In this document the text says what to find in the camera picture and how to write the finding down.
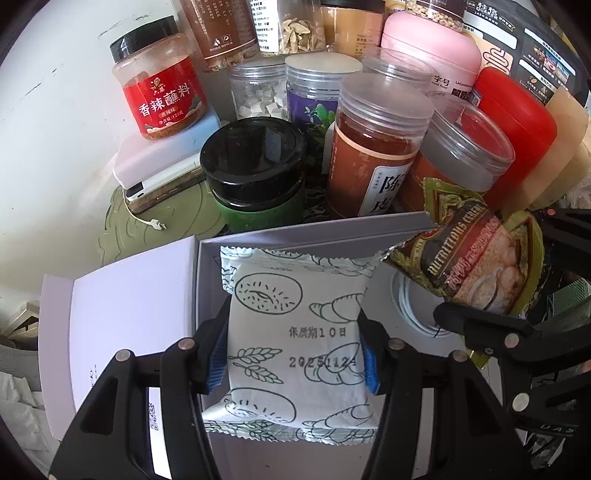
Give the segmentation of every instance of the black lid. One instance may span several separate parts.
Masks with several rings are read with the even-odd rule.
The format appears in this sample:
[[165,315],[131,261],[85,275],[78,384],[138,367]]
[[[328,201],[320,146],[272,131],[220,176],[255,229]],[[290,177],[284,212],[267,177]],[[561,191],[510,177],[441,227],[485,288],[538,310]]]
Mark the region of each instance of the black lid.
[[354,8],[366,12],[384,13],[384,0],[320,0],[323,7]]
[[146,23],[115,40],[111,44],[111,54],[115,62],[118,62],[158,40],[177,33],[178,28],[173,16],[160,18],[154,22]]
[[253,117],[217,130],[201,149],[211,189],[229,203],[272,207],[301,181],[304,135],[280,118]]

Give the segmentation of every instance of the product label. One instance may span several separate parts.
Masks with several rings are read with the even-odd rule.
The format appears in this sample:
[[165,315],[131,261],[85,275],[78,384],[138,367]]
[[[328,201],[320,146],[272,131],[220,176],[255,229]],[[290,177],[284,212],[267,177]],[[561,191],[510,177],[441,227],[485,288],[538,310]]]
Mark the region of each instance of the product label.
[[369,181],[358,216],[386,213],[402,185],[410,164],[402,167],[377,167]]
[[181,0],[205,60],[256,42],[245,0]]
[[573,66],[539,33],[515,25],[486,2],[468,1],[464,31],[482,52],[481,68],[492,66],[512,76],[543,104],[560,86],[571,93],[577,89]]
[[281,33],[277,0],[251,0],[251,11],[261,51],[279,52]]
[[124,88],[123,93],[143,134],[181,122],[205,99],[189,58]]
[[320,173],[324,154],[324,138],[335,121],[337,101],[304,98],[287,90],[290,122],[306,137],[306,163]]
[[415,155],[369,150],[335,125],[328,193],[331,208],[342,216],[387,213]]

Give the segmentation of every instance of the purple label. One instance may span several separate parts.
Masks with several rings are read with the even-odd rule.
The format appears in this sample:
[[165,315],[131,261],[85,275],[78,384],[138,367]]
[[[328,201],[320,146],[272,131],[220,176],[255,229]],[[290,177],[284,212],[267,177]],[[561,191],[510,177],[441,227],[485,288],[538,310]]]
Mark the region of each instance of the purple label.
[[314,170],[322,169],[324,137],[335,121],[336,100],[302,98],[287,90],[290,122],[306,136],[306,163]]

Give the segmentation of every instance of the white wall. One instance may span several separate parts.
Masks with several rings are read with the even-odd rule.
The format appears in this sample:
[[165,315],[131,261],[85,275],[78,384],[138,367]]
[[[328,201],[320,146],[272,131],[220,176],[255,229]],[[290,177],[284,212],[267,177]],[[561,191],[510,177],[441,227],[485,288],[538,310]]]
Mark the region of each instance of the white wall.
[[[0,324],[39,297],[44,273],[100,266],[109,160],[137,128],[109,45],[172,14],[168,0],[51,0],[0,66]],[[232,119],[227,85],[223,72],[205,75],[208,99]]]

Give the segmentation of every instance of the cereal packet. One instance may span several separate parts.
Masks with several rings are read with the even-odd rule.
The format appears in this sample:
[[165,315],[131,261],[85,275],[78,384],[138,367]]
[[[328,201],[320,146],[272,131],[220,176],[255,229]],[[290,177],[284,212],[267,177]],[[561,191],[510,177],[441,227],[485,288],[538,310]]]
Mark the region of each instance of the cereal packet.
[[425,210],[438,225],[392,247],[383,261],[433,294],[491,313],[521,316],[534,299],[544,260],[534,217],[504,223],[480,195],[425,179]]

